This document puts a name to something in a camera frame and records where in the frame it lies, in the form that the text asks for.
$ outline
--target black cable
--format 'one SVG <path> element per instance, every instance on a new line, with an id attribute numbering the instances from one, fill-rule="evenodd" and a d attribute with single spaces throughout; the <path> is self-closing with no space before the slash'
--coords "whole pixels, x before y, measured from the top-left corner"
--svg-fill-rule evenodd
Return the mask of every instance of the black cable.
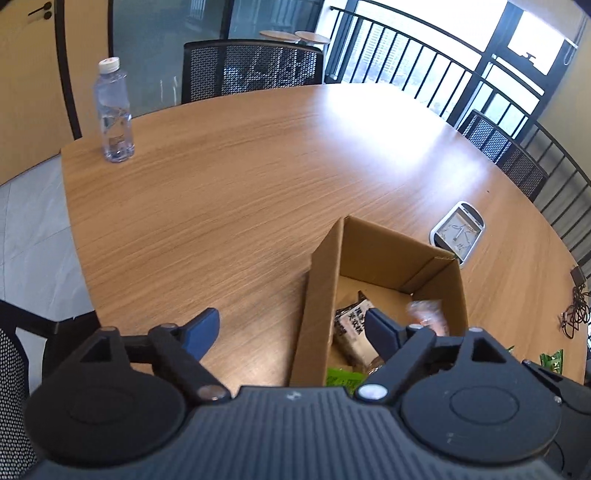
<path id="1" fill-rule="evenodd" d="M 586 288 L 585 284 L 573 287 L 573 302 L 562 314 L 560 319 L 560 326 L 562 331 L 568 338 L 574 337 L 574 332 L 579 331 L 579 325 L 582 323 L 587 325 L 589 322 L 588 298 L 591 296 L 588 291 L 583 291 Z"/>

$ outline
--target white bottle cap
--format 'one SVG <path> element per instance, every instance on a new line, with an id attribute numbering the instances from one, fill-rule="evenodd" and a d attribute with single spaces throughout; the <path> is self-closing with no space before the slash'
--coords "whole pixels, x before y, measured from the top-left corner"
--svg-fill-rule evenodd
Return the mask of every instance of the white bottle cap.
<path id="1" fill-rule="evenodd" d="M 106 75 L 119 70 L 119 57 L 110 57 L 99 62 L 99 73 Z"/>

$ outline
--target black chair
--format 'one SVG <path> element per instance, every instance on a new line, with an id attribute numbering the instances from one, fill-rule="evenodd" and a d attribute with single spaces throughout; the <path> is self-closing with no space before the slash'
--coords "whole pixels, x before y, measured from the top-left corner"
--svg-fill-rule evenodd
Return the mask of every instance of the black chair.
<path id="1" fill-rule="evenodd" d="M 472 144 L 507 175 L 532 202 L 548 174 L 498 125 L 477 110 L 471 111 L 459 129 Z"/>
<path id="2" fill-rule="evenodd" d="M 0 479 L 37 461 L 22 416 L 30 392 L 98 327 L 95 312 L 53 322 L 0 300 Z"/>
<path id="3" fill-rule="evenodd" d="M 322 83 L 319 48 L 270 40 L 185 43 L 182 102 Z"/>

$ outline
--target door handle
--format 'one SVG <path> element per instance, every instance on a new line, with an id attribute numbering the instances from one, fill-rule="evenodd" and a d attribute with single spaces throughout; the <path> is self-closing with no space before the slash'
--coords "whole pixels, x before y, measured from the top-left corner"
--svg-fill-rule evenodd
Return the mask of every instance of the door handle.
<path id="1" fill-rule="evenodd" d="M 40 12 L 41 10 L 49 10 L 50 8 L 51 8 L 51 2 L 47 2 L 42 7 L 37 8 L 37 10 L 33 10 L 32 12 L 29 12 L 29 14 L 27 16 L 30 17 L 32 14 L 36 14 L 37 12 Z M 43 15 L 43 18 L 45 18 L 46 20 L 51 18 L 51 12 L 46 12 L 45 15 Z"/>

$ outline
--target glass partition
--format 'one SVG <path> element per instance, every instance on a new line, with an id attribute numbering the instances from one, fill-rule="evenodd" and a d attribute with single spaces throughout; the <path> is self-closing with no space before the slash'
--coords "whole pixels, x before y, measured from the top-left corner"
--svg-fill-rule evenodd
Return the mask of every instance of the glass partition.
<path id="1" fill-rule="evenodd" d="M 113 53 L 133 116 L 181 101 L 183 45 L 220 37 L 223 0 L 113 0 Z"/>
<path id="2" fill-rule="evenodd" d="M 314 31 L 322 0 L 235 0 L 230 38 L 260 38 L 261 30 Z"/>

